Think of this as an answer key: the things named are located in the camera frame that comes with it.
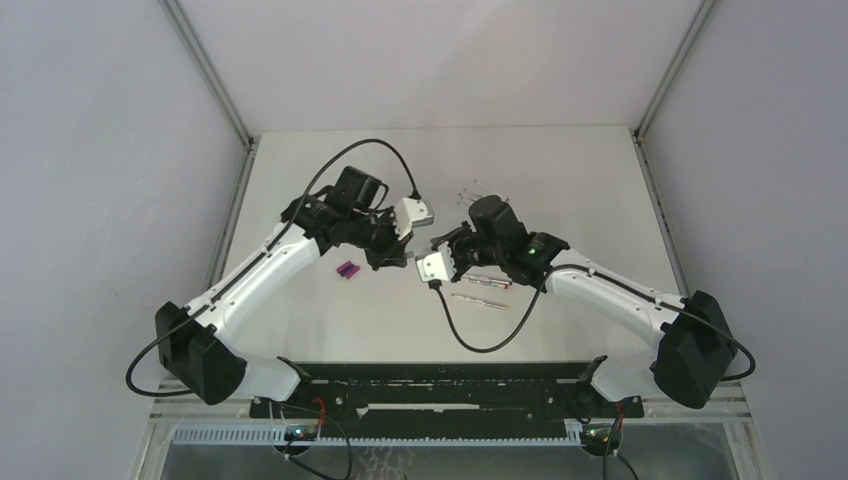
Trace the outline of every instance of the white panel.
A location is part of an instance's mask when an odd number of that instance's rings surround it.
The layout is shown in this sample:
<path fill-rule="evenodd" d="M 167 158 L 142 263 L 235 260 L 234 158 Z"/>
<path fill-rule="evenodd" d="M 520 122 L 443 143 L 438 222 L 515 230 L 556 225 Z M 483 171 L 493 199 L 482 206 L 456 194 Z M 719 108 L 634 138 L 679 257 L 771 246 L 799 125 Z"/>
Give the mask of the white panel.
<path fill-rule="evenodd" d="M 688 279 L 759 360 L 743 387 L 778 479 L 848 471 L 821 449 L 848 438 L 846 18 L 722 2 L 647 144 Z"/>
<path fill-rule="evenodd" d="M 700 0 L 183 0 L 248 128 L 635 127 Z"/>
<path fill-rule="evenodd" d="M 508 195 L 528 229 L 568 240 L 587 256 L 645 285 L 674 290 L 675 281 L 626 127 L 465 128 L 301 132 L 263 135 L 229 254 L 235 266 L 279 220 L 318 168 L 356 140 L 376 136 L 406 157 L 436 222 L 417 231 L 429 239 L 467 220 L 457 193 L 477 178 Z M 391 187 L 386 204 L 408 195 L 397 160 L 379 146 L 351 152 L 353 164 Z M 332 184 L 343 165 L 318 185 Z M 336 267 L 364 268 L 344 280 Z M 489 346 L 515 327 L 532 289 L 507 291 L 468 283 L 447 285 L 457 328 L 474 345 Z M 508 304 L 509 312 L 450 298 L 464 293 Z M 524 331 L 490 355 L 465 351 L 448 329 L 438 297 L 414 266 L 372 272 L 365 255 L 333 249 L 301 271 L 245 328 L 239 348 L 257 355 L 313 361 L 586 360 L 644 344 L 626 329 L 576 302 L 541 298 Z"/>
<path fill-rule="evenodd" d="M 0 478 L 123 479 L 241 146 L 155 1 L 48 3 L 0 7 Z"/>

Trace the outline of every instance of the white wall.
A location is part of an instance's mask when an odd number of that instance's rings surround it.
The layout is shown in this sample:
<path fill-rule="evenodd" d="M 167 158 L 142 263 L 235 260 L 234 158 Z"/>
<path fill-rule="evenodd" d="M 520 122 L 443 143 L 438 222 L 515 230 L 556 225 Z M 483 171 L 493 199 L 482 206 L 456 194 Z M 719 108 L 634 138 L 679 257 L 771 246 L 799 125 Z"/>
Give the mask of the white wall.
<path fill-rule="evenodd" d="M 846 16 L 723 2 L 648 138 L 691 283 L 759 360 L 744 388 L 779 479 L 848 468 Z"/>
<path fill-rule="evenodd" d="M 126 478 L 241 146 L 155 0 L 0 10 L 0 477 Z"/>
<path fill-rule="evenodd" d="M 183 0 L 248 128 L 635 127 L 700 0 Z"/>

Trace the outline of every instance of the purple battery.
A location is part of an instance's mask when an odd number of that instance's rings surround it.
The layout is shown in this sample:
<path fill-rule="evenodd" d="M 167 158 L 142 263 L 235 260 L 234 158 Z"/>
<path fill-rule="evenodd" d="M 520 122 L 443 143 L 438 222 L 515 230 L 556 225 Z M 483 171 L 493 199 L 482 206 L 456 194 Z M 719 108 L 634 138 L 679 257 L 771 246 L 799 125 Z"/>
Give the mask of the purple battery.
<path fill-rule="evenodd" d="M 350 268 L 352 265 L 353 264 L 350 263 L 350 262 L 345 262 L 345 263 L 342 264 L 342 266 L 340 266 L 339 268 L 336 269 L 336 273 L 338 273 L 341 276 L 344 276 L 345 270 Z"/>
<path fill-rule="evenodd" d="M 348 271 L 347 271 L 347 273 L 345 273 L 345 278 L 346 278 L 346 279 L 348 279 L 348 280 L 350 280 L 350 277 L 352 277 L 352 276 L 356 275 L 356 272 L 358 272 L 358 271 L 359 271 L 359 267 L 358 267 L 358 266 L 354 266 L 353 268 L 351 268 L 350 270 L 348 270 Z"/>

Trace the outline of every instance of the metal frame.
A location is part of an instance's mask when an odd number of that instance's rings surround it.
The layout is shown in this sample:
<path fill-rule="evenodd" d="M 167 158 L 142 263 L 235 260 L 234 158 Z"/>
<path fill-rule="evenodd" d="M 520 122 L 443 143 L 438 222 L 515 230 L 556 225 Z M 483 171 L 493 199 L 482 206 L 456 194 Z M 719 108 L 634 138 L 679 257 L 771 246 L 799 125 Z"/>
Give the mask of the metal frame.
<path fill-rule="evenodd" d="M 704 0 L 699 6 L 689 28 L 677 48 L 668 68 L 666 69 L 657 90 L 654 92 L 639 125 L 633 130 L 633 142 L 639 165 L 645 179 L 651 203 L 657 216 L 672 271 L 677 280 L 681 294 L 691 290 L 683 268 L 677 242 L 668 215 L 664 210 L 664 202 L 660 189 L 654 180 L 650 160 L 645 155 L 643 142 L 648 133 L 657 111 L 676 80 L 681 68 L 692 52 L 693 46 L 700 37 L 707 21 L 711 18 L 720 0 Z M 159 0 L 163 10 L 168 15 L 175 30 L 183 41 L 186 50 L 204 78 L 211 93 L 227 116 L 235 134 L 245 145 L 246 153 L 242 168 L 233 188 L 227 216 L 218 238 L 214 258 L 207 274 L 207 284 L 211 285 L 223 275 L 225 262 L 232 242 L 233 233 L 241 210 L 251 169 L 256 157 L 257 144 L 245 127 L 232 99 L 227 93 L 223 82 L 212 65 L 194 28 L 191 26 L 179 0 Z M 160 390 L 171 390 L 181 387 L 174 379 L 165 380 Z M 252 419 L 249 411 L 252 399 L 234 396 L 215 406 L 204 404 L 199 398 L 157 399 L 150 414 L 138 458 L 130 478 L 156 480 L 162 475 L 168 449 L 172 444 L 206 444 L 206 445 L 253 445 L 277 443 L 281 440 L 283 430 L 276 430 L 271 422 L 264 419 Z M 668 398 L 643 398 L 645 418 L 629 419 L 630 423 L 638 424 L 673 424 L 673 423 L 722 423 L 731 448 L 733 460 L 741 480 L 770 480 L 768 463 L 765 460 L 762 446 L 754 428 L 748 405 L 739 382 L 729 382 L 716 388 L 710 402 L 702 410 L 691 410 Z M 288 425 L 311 425 L 315 420 L 288 419 Z M 577 445 L 576 432 L 580 424 L 564 422 L 564 436 L 561 438 L 528 439 L 515 441 L 516 445 Z M 340 443 L 340 439 L 327 439 L 328 444 Z M 428 444 L 413 442 L 416 446 Z M 354 439 L 354 444 L 371 445 L 374 440 Z M 455 442 L 430 442 L 433 445 L 452 445 Z M 488 441 L 475 442 L 485 446 Z M 510 442 L 497 442 L 498 445 L 509 445 Z"/>
<path fill-rule="evenodd" d="M 227 89 L 224 87 L 224 82 L 221 81 L 218 71 L 212 65 L 209 54 L 203 48 L 197 32 L 186 16 L 185 9 L 180 5 L 179 0 L 159 0 L 159 5 L 162 6 L 162 10 L 164 10 L 168 16 L 168 20 L 174 26 L 174 30 L 179 35 L 180 40 L 182 40 L 186 51 L 203 77 L 203 81 L 206 82 L 206 86 L 209 87 L 212 96 L 215 97 L 215 101 L 218 102 L 227 120 L 229 120 L 236 136 L 245 148 L 249 148 L 252 142 L 250 133 L 247 131 L 247 127 L 244 125 L 244 121 L 242 121 L 232 98 L 230 98 L 230 94 L 227 93 Z"/>
<path fill-rule="evenodd" d="M 236 177 L 233 192 L 230 197 L 230 203 L 227 207 L 227 215 L 224 219 L 224 224 L 221 227 L 221 233 L 218 235 L 218 240 L 215 242 L 215 250 L 212 254 L 212 261 L 209 265 L 209 271 L 206 274 L 205 285 L 211 288 L 224 276 L 226 268 L 227 255 L 230 253 L 230 246 L 233 243 L 233 235 L 235 234 L 236 223 L 241 213 L 241 204 L 244 202 L 244 196 L 247 192 L 247 184 L 250 180 L 250 173 L 253 170 L 253 163 L 256 160 L 256 152 L 259 149 L 259 143 L 253 142 L 250 148 L 245 151 L 241 161 L 241 169 Z"/>
<path fill-rule="evenodd" d="M 692 17 L 692 21 L 689 23 L 689 28 L 686 29 L 686 33 L 683 35 L 680 45 L 677 46 L 677 50 L 671 58 L 671 63 L 669 63 L 665 73 L 663 73 L 660 84 L 657 86 L 654 95 L 648 102 L 648 107 L 645 109 L 645 113 L 639 120 L 639 125 L 634 129 L 634 134 L 639 143 L 642 142 L 645 135 L 648 133 L 648 130 L 654 121 L 654 117 L 662 105 L 663 100 L 665 100 L 669 89 L 677 79 L 677 75 L 680 73 L 680 70 L 685 65 L 686 59 L 688 59 L 689 55 L 691 55 L 695 42 L 698 38 L 700 38 L 704 27 L 708 20 L 712 18 L 712 14 L 719 3 L 721 3 L 721 0 L 703 0 L 701 5 L 698 7 L 698 10 L 695 12 L 695 16 Z"/>

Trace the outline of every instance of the white table surface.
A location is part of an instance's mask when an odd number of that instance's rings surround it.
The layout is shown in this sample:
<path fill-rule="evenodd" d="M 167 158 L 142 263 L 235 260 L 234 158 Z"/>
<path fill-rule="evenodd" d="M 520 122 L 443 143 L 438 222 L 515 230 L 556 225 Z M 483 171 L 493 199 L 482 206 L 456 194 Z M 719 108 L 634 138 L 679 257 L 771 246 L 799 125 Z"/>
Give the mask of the white table surface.
<path fill-rule="evenodd" d="M 510 198 L 520 221 L 568 241 L 598 263 L 641 284 L 677 291 L 650 197 L 624 126 L 451 128 L 279 132 L 262 135 L 227 265 L 232 268 L 268 235 L 280 212 L 320 166 L 348 144 L 382 138 L 406 158 L 435 224 L 416 230 L 423 246 L 467 219 L 457 205 L 474 179 Z M 391 187 L 386 205 L 410 192 L 394 156 L 379 145 L 352 151 L 318 186 L 335 183 L 345 165 Z M 336 267 L 353 261 L 351 280 Z M 495 276 L 497 269 L 482 269 Z M 443 287 L 463 337 L 484 347 L 515 327 L 533 290 L 506 291 L 459 283 Z M 451 299 L 485 298 L 508 312 Z M 624 328 L 582 305 L 543 295 L 524 330 L 502 350 L 479 355 L 453 338 L 436 294 L 414 266 L 372 272 L 361 251 L 330 250 L 301 271 L 262 308 L 237 342 L 254 354 L 294 361 L 521 362 L 590 360 L 646 348 Z"/>

